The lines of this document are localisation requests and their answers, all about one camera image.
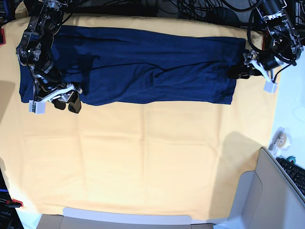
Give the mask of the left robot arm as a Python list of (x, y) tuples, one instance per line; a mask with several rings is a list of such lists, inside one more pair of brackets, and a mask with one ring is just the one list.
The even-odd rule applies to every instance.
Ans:
[[(251, 50), (243, 54), (243, 63), (230, 68), (229, 78), (248, 79), (251, 76), (263, 76), (268, 83), (276, 83), (280, 71), (273, 75), (273, 69), (285, 63), (287, 66), (295, 66), (304, 50), (301, 38), (285, 10), (287, 3), (284, 0), (258, 0), (250, 3), (246, 9), (235, 8), (226, 1), (223, 3), (236, 12), (251, 12), (247, 26), (247, 41)], [(270, 38), (264, 50), (252, 43), (251, 31), (255, 14), (260, 16)]]

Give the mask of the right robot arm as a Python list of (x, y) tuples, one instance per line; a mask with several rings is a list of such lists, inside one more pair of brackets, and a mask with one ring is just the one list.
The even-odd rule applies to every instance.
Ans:
[(68, 108), (72, 113), (81, 110), (78, 83), (63, 81), (61, 72), (54, 64), (51, 48), (54, 36), (60, 30), (67, 0), (41, 0), (34, 7), (30, 22), (16, 49), (19, 63), (26, 66), (33, 82), (33, 98), (29, 101), (29, 111), (45, 113), (46, 103), (55, 108)]

